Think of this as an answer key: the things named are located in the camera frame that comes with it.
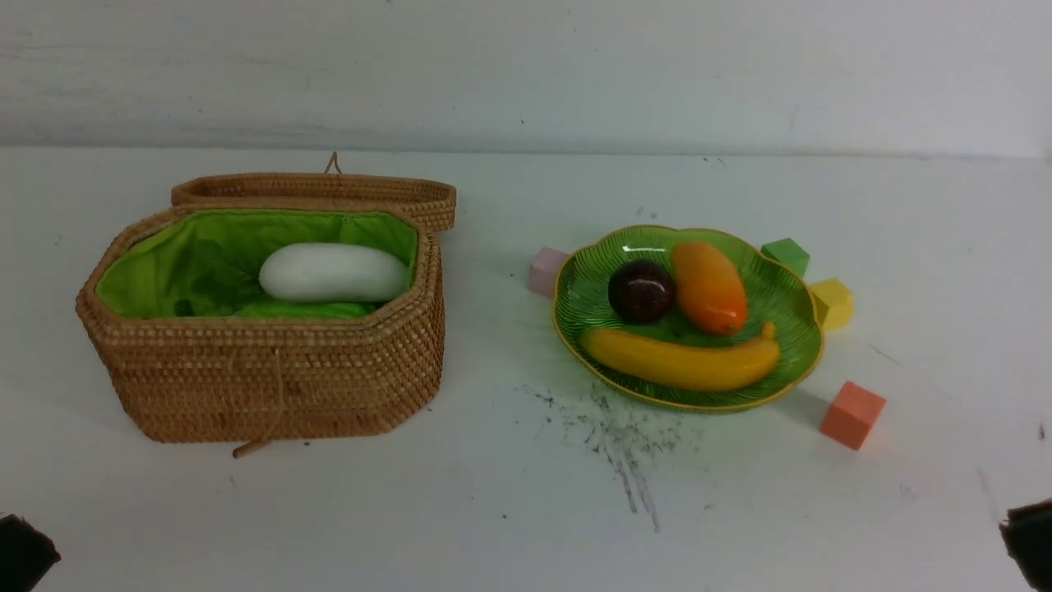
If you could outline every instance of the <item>toy banana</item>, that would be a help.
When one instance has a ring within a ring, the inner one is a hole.
[[[621,329],[590,329],[581,345],[595,362],[650,383],[689,391],[733,391],[771,373],[781,350],[774,324],[761,334],[726,348],[691,348]]]

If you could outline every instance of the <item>plastic fruit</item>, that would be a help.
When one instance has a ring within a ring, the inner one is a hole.
[[[741,331],[749,312],[737,266],[707,242],[680,242],[671,254],[676,303],[690,323],[713,335]]]
[[[607,299],[626,323],[656,323],[675,304],[675,282],[658,261],[633,259],[610,275]]]
[[[691,348],[603,328],[585,331],[581,346],[603,366],[689,391],[748,387],[770,374],[782,355],[772,323],[765,323],[758,336],[726,348]]]

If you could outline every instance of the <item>basket lid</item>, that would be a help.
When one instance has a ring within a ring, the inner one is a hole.
[[[199,177],[171,188],[173,205],[251,199],[355,200],[394,205],[426,229],[446,230],[457,218],[457,187],[427,179],[326,172],[247,172]]]

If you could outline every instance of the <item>rattan basket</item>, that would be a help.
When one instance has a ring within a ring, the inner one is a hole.
[[[453,187],[343,175],[234,175],[179,185],[173,202],[118,234],[77,295],[77,314],[124,411],[147,437],[247,441],[235,450],[238,457],[274,440],[386,432],[434,397],[442,380],[445,309],[433,230],[452,226]],[[96,294],[109,265],[133,244],[205,208],[398,216],[419,234],[412,287],[358,320],[114,314]]]

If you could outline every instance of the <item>orange mango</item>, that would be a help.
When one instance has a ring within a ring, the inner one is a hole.
[[[676,304],[697,329],[734,335],[749,314],[737,266],[708,242],[681,242],[672,247]]]

